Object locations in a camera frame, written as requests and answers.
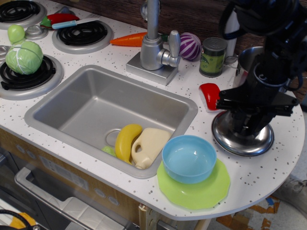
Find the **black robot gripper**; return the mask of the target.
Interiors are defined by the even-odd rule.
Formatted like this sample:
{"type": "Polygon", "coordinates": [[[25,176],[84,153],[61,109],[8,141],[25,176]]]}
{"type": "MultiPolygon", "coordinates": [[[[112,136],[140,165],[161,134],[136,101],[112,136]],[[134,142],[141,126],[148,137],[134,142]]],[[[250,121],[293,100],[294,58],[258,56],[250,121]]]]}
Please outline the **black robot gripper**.
{"type": "Polygon", "coordinates": [[[282,91],[300,74],[299,54],[258,54],[238,87],[221,91],[216,107],[232,112],[232,130],[259,133],[276,115],[290,116],[298,100],[282,91]]]}

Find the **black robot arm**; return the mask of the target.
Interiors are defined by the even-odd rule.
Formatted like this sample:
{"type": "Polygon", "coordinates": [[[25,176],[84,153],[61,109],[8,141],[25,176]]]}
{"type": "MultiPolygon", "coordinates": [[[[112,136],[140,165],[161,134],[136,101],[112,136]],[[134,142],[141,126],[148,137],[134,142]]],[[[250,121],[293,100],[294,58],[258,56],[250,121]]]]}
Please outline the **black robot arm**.
{"type": "Polygon", "coordinates": [[[231,114],[230,129],[247,136],[277,116],[289,116],[297,100],[282,92],[307,70],[307,10],[297,0],[232,0],[219,22],[222,38],[265,37],[245,82],[221,91],[217,108],[231,114]]]}

